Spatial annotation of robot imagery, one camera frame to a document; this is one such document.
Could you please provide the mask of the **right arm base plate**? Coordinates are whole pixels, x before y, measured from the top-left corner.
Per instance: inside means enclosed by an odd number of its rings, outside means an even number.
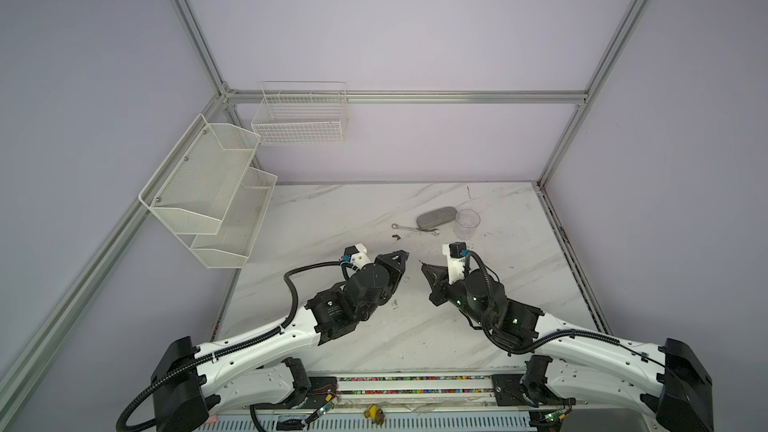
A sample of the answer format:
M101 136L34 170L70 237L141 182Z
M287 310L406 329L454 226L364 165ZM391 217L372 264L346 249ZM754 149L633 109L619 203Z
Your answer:
M554 393L548 385L547 371L553 358L545 355L532 355L526 362L523 373L494 374L491 376L492 391L496 404L506 406L573 406L574 398Z

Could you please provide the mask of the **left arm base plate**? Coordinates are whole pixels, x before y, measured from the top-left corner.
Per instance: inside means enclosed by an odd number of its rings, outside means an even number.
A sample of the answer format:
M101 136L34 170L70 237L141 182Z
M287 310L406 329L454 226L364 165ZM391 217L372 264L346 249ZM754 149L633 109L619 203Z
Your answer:
M255 410L317 409L325 403L329 394L335 394L338 379L334 376L310 376L309 386L298 388L277 404L259 403Z

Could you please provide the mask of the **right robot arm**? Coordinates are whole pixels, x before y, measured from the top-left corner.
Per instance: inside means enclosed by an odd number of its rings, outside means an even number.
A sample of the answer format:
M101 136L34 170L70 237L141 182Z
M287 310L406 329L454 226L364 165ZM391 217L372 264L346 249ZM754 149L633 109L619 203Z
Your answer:
M526 404L583 399L634 409L668 431L714 430L713 380L687 343L640 343L577 327L510 299L489 272L462 259L421 271L434 305L452 304L493 346L526 357Z

